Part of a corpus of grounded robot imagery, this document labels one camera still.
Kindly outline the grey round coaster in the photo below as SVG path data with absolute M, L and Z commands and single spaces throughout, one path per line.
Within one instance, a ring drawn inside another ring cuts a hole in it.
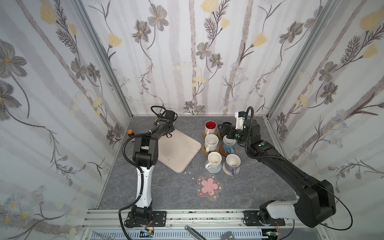
M 218 165 L 216 166 L 216 168 L 212 168 L 212 167 L 211 167 L 211 164 L 210 164 L 208 161 L 206 161 L 206 163 L 205 163 L 205 168 L 206 168 L 206 170 L 207 170 L 209 173 L 211 173 L 211 174 L 217 174 L 217 173 L 219 173 L 219 172 L 222 170 L 222 164 L 218 164 Z

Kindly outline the white mug red inside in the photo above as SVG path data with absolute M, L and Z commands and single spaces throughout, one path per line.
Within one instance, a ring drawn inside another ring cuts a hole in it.
M 217 123 L 214 122 L 214 121 L 207 121 L 205 123 L 205 129 L 204 129 L 204 136 L 206 137 L 207 135 L 210 135 L 210 134 L 213 134 L 213 135 L 216 135 L 217 134 Z

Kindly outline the beige serving tray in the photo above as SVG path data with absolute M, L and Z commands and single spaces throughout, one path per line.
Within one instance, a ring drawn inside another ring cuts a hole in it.
M 188 135 L 174 130 L 172 137 L 163 136 L 158 141 L 158 161 L 176 173 L 182 173 L 202 147 Z

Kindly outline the blue floral mug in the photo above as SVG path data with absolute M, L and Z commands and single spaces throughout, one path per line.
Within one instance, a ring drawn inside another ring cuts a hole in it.
M 227 135 L 223 137 L 223 150 L 226 155 L 235 153 L 235 139 L 229 139 Z

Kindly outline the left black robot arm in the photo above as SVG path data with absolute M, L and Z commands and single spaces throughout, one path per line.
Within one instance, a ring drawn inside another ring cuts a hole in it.
M 137 169 L 137 198 L 128 206 L 119 210 L 131 209 L 130 219 L 136 224 L 149 225 L 153 221 L 151 181 L 154 166 L 159 157 L 159 139 L 172 137 L 173 123 L 178 114 L 163 106 L 151 106 L 157 119 L 154 126 L 145 133 L 130 136 L 122 146 L 124 159 Z

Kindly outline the lavender mug white inside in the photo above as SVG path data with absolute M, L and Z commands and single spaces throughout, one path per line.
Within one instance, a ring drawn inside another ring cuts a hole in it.
M 233 168 L 236 168 L 236 167 L 240 167 L 241 159 L 239 156 L 237 156 L 235 154 L 230 154 L 226 157 L 225 163 L 227 164 L 227 166 L 231 166 Z

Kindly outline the white mug with handle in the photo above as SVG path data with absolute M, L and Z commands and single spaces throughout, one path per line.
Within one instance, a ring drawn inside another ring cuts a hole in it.
M 208 155 L 208 163 L 205 165 L 207 170 L 218 169 L 221 166 L 222 155 L 218 152 L 211 152 Z

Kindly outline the speckled white mug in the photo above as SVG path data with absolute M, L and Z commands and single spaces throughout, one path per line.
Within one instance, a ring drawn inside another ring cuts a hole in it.
M 206 141 L 205 140 L 206 152 L 208 152 L 208 153 L 214 152 L 215 149 L 218 147 L 218 144 L 219 144 L 219 140 L 218 141 Z

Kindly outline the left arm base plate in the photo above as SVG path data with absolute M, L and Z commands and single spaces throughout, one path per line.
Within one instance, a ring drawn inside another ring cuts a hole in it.
M 126 228 L 134 227 L 165 227 L 167 219 L 166 211 L 154 211 L 148 213 L 129 212 L 127 219 L 124 221 Z

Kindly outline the cork paw print coaster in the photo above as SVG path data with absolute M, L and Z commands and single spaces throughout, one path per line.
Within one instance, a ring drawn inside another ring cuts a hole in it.
M 217 147 L 217 148 L 215 149 L 215 152 L 218 152 L 218 151 L 219 151 L 219 148 L 220 148 L 220 147 Z M 201 147 L 201 151 L 203 152 L 203 154 L 204 154 L 205 156 L 208 156 L 208 155 L 209 155 L 209 153 L 206 152 L 206 148 L 205 148 L 205 146 L 202 146 L 202 147 Z

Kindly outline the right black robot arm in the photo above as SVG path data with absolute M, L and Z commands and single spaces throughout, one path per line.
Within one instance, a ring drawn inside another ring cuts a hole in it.
M 262 140 L 260 125 L 256 121 L 247 119 L 239 129 L 232 124 L 221 124 L 218 129 L 222 137 L 236 140 L 244 147 L 250 159 L 257 160 L 279 175 L 299 197 L 297 201 L 271 200 L 261 205 L 258 216 L 261 224 L 292 219 L 314 228 L 336 213 L 333 185 L 306 174 L 284 158 L 272 144 Z

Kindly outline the pink flower coaster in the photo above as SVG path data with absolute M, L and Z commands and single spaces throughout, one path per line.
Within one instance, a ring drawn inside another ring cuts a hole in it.
M 197 180 L 197 194 L 201 198 L 207 198 L 210 201 L 216 201 L 219 193 L 223 190 L 223 184 L 217 180 L 214 174 L 208 174 L 205 177 L 199 177 Z

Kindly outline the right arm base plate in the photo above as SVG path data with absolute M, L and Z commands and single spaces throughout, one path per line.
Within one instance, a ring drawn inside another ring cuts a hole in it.
M 259 212 L 259 210 L 243 211 L 243 223 L 247 227 L 278 227 L 286 225 L 283 219 L 269 219 L 264 214 L 260 214 Z

